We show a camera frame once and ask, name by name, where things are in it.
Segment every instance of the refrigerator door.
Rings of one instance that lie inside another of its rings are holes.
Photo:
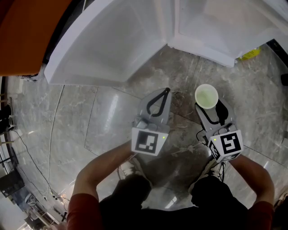
[[[262,0],[175,0],[175,36],[168,45],[233,67],[236,58],[281,33],[260,12],[260,3]]]
[[[173,0],[95,0],[54,49],[50,84],[118,86],[167,44]]]

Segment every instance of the marble floor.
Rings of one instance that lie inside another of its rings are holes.
[[[281,147],[283,123],[288,120],[288,89],[280,82],[280,75],[288,70],[265,45],[259,56],[234,68],[166,46],[120,88],[65,86],[52,133],[50,171],[50,132],[62,86],[48,85],[44,68],[36,83],[8,78],[7,91],[13,102],[16,131],[58,195],[70,198],[75,178],[88,162],[130,139],[131,122],[142,97],[170,87],[171,133],[163,150],[158,157],[137,156],[154,184],[143,206],[164,210],[190,207],[187,188],[211,157],[196,139],[202,128],[194,111],[194,91],[204,83],[212,84],[234,108],[243,134],[243,154],[268,170],[276,197],[288,185],[288,149]],[[46,181],[17,134],[12,132],[11,139],[15,140],[12,146],[27,187],[46,208],[57,206],[64,211],[67,206],[51,195],[48,201],[43,199]],[[100,199],[113,192],[118,180],[115,171],[98,186]],[[244,205],[253,204],[254,193],[229,164],[225,182]]]

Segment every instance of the wall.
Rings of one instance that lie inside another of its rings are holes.
[[[5,175],[6,175],[5,170],[4,170],[4,168],[2,167],[2,165],[0,165],[0,178],[3,177],[3,176],[5,176]]]
[[[26,218],[26,213],[0,193],[0,226],[4,230],[17,230],[25,224]]]
[[[282,46],[282,48],[285,50],[285,52],[288,53],[288,36],[279,35],[275,39]]]

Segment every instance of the paper cup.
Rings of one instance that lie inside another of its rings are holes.
[[[195,100],[203,109],[209,110],[218,102],[217,90],[209,84],[202,84],[195,91]]]

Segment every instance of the green liquid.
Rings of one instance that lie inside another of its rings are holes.
[[[214,105],[215,99],[213,94],[208,90],[203,90],[197,94],[197,100],[200,105],[204,107],[211,107]]]

